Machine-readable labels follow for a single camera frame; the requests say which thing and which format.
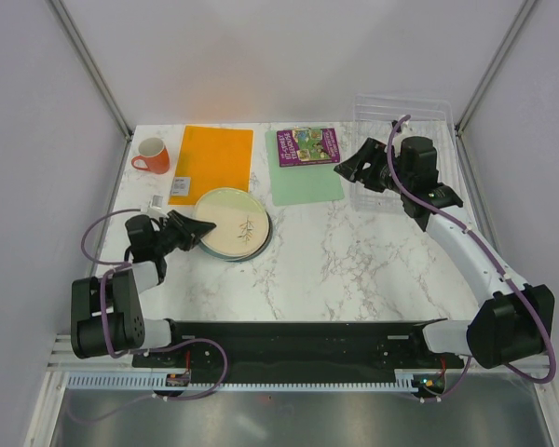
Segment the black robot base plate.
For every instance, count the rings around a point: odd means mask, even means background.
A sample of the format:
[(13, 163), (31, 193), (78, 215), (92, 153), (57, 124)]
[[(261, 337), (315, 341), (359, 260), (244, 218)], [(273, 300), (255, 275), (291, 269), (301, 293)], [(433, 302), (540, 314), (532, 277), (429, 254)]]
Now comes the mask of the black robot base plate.
[(137, 355), (135, 368), (189, 367), (199, 382), (382, 382), (401, 370), (460, 369), (458, 356), (432, 354), (421, 322), (187, 322), (172, 341), (197, 343)]

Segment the cream and green plate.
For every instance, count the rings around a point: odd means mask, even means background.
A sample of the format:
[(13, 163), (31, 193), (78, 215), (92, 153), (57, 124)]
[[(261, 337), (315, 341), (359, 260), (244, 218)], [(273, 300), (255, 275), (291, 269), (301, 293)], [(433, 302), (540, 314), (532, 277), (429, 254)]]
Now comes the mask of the cream and green plate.
[(206, 193), (195, 205), (193, 217), (215, 224), (200, 245), (222, 259), (254, 254), (265, 245), (270, 233), (265, 207), (254, 196), (234, 188)]

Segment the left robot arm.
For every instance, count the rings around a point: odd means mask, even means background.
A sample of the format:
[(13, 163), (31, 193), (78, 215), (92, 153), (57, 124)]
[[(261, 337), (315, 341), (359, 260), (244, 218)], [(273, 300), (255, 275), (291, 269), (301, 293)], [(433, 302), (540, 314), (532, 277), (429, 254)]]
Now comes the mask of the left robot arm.
[(166, 366), (183, 361), (185, 343), (171, 335), (166, 319), (146, 320), (140, 295), (161, 285), (167, 275), (166, 256), (191, 251), (215, 228), (172, 210), (148, 211), (125, 222), (129, 246), (121, 262), (96, 263), (108, 270), (99, 278), (78, 279), (72, 284), (71, 346), (80, 359), (153, 351)]

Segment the cream and blue plate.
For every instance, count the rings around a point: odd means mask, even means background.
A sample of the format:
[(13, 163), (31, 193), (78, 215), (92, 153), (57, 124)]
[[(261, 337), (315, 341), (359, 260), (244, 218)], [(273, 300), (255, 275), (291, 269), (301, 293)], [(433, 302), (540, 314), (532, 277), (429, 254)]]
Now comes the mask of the cream and blue plate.
[(266, 212), (253, 204), (200, 204), (195, 208), (195, 217), (216, 224), (216, 228), (202, 242), (223, 255), (250, 255), (264, 243), (267, 236)]

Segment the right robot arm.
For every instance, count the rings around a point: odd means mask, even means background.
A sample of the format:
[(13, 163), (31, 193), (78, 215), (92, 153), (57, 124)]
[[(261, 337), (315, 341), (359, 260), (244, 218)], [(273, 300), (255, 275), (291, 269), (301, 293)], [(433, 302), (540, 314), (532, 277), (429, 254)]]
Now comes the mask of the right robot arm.
[(398, 137), (391, 146), (369, 138), (334, 169), (371, 191), (396, 193), (405, 214), (447, 253), (479, 304), (470, 321), (426, 324), (408, 343), (410, 360), (426, 367), (442, 353), (458, 354), (492, 369), (549, 353), (552, 292), (545, 285), (529, 285), (471, 228), (462, 199), (440, 182), (437, 161), (429, 138)]

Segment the dark red rimmed plate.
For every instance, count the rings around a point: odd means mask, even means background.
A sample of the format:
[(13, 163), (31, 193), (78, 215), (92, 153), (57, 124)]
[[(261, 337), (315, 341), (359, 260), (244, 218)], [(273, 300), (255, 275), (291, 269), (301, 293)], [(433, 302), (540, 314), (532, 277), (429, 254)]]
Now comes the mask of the dark red rimmed plate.
[(269, 246), (269, 244), (271, 242), (271, 239), (273, 237), (274, 226), (273, 226), (271, 216), (269, 215), (268, 212), (266, 213), (266, 217), (267, 217), (267, 222), (268, 222), (268, 231), (267, 231), (266, 239), (265, 239), (264, 243), (256, 251), (254, 251), (250, 255), (241, 256), (241, 257), (227, 256), (227, 255), (223, 255), (222, 253), (219, 253), (217, 251), (214, 251), (214, 250), (210, 249), (203, 242), (200, 242), (199, 246), (203, 251), (208, 253), (210, 256), (213, 256), (214, 258), (220, 259), (220, 260), (225, 261), (225, 262), (244, 263), (244, 262), (251, 261), (251, 260), (255, 259), (257, 256), (261, 255), (266, 250), (266, 248)]

